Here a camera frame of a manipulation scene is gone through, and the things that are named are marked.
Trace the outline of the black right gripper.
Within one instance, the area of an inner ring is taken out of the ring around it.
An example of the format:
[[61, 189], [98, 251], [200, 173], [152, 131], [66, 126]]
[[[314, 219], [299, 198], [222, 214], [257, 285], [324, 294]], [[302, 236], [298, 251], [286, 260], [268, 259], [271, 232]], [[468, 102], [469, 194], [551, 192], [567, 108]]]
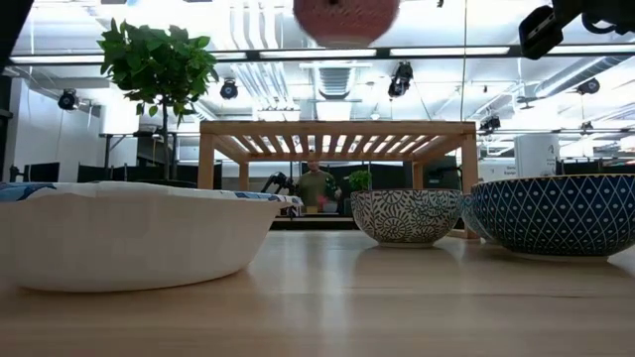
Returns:
[[556, 19], [565, 26], [578, 15], [591, 33], [635, 33], [635, 0], [553, 0]]

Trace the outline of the blue diamond pattern bowl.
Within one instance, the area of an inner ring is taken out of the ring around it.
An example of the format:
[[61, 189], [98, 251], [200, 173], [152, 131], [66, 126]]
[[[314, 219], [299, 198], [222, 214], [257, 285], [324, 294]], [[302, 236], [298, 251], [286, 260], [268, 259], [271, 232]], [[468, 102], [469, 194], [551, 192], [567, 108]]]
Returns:
[[635, 246], [635, 175], [495, 180], [471, 197], [482, 229], [517, 255], [607, 258]]

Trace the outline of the teal star pattern bowl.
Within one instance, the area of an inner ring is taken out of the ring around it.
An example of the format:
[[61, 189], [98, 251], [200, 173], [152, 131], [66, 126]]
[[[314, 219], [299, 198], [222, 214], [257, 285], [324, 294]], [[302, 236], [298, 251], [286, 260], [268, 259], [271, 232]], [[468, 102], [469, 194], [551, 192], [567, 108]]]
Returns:
[[493, 239], [483, 228], [475, 215], [475, 202], [471, 193], [466, 193], [462, 199], [462, 212], [461, 218], [466, 227], [473, 231], [478, 237], [480, 237], [485, 243], [496, 244], [496, 240]]

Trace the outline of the red wave pattern bowl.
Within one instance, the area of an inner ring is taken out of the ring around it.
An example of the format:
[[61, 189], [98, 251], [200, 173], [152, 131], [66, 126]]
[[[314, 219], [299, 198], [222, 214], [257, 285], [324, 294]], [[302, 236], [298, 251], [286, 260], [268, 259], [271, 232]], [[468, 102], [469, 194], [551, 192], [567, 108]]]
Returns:
[[294, 0], [300, 28], [324, 48], [365, 48], [393, 25], [401, 0]]

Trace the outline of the black floral pattern bowl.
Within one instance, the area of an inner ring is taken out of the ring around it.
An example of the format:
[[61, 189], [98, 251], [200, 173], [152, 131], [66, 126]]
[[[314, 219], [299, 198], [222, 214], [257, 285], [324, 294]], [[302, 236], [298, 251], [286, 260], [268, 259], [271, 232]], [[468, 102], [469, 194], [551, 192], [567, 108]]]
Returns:
[[350, 196], [357, 227], [385, 247], [428, 248], [460, 218], [463, 194], [455, 189], [377, 189]]

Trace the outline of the blue leaf pattern paper bowl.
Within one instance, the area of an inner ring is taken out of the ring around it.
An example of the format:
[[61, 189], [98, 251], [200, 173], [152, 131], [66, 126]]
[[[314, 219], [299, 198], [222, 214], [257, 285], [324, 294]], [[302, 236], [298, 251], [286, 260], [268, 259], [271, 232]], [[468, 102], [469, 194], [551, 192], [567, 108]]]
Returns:
[[0, 260], [19, 287], [105, 293], [246, 268], [296, 196], [101, 181], [0, 182]]

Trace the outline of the wooden slatted shelf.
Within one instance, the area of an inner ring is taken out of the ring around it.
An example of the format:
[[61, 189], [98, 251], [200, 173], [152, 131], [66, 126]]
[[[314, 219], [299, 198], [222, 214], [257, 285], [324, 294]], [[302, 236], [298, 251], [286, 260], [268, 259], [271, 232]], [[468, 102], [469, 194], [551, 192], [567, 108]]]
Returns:
[[239, 165], [239, 187], [249, 188], [251, 162], [401, 161], [412, 164], [413, 188], [424, 168], [461, 149], [461, 188], [478, 183], [476, 127], [458, 121], [202, 121], [197, 186], [213, 188], [214, 153]]

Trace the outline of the white cylinder appliance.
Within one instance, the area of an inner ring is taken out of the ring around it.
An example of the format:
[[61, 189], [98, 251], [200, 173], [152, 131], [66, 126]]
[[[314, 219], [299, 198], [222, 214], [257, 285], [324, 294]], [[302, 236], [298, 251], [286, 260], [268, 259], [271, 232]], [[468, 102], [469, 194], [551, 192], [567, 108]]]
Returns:
[[560, 143], [557, 134], [529, 134], [514, 140], [518, 178], [552, 177], [557, 174]]

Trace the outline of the ceiling air vent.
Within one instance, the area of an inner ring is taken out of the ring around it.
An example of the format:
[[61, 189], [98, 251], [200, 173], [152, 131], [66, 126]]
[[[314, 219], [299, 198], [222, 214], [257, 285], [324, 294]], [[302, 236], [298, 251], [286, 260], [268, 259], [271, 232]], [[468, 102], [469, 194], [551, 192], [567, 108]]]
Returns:
[[317, 70], [318, 92], [327, 100], [345, 99], [350, 92], [351, 67], [320, 67]]

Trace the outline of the long ceiling light bar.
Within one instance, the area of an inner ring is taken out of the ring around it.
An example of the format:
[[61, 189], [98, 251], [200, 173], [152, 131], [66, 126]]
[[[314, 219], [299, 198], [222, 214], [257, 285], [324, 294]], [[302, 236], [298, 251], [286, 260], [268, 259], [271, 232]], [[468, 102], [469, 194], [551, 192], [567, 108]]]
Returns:
[[[295, 49], [213, 52], [219, 62], [305, 61], [305, 60], [425, 60], [518, 58], [518, 46], [406, 47], [372, 49]], [[547, 52], [549, 57], [635, 56], [635, 43], [560, 45]], [[12, 56], [13, 65], [97, 65], [102, 54]]]

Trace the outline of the small potted plant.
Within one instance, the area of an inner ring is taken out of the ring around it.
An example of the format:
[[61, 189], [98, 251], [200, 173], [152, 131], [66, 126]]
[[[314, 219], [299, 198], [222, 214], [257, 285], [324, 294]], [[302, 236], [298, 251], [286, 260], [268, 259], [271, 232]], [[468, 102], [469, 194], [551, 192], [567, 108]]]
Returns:
[[372, 174], [368, 171], [352, 172], [347, 180], [352, 192], [369, 190], [372, 187]]

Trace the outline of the person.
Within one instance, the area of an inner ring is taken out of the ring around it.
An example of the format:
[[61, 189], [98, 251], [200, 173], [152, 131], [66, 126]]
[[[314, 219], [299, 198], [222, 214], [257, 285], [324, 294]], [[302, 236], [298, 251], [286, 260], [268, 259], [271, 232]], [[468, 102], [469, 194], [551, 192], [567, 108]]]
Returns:
[[324, 213], [329, 202], [338, 202], [342, 191], [332, 174], [323, 171], [317, 161], [308, 161], [308, 171], [298, 180], [298, 195], [307, 212]]

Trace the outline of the green leafy plant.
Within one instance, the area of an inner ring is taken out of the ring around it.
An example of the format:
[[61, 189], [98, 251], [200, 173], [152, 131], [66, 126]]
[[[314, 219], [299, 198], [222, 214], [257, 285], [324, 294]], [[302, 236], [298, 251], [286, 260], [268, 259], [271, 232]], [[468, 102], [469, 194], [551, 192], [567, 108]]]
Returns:
[[162, 115], [160, 135], [167, 142], [169, 118], [182, 122], [194, 115], [194, 105], [219, 80], [209, 43], [210, 37], [192, 37], [175, 25], [163, 30], [111, 21], [97, 41], [103, 50], [100, 72], [136, 104], [138, 116]]

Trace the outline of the black monitor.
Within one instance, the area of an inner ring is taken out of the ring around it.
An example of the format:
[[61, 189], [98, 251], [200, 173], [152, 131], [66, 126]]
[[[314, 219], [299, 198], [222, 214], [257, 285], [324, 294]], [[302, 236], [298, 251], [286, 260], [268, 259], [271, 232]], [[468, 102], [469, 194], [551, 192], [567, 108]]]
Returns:
[[24, 182], [57, 182], [60, 177], [59, 163], [45, 163], [25, 165], [23, 170]]

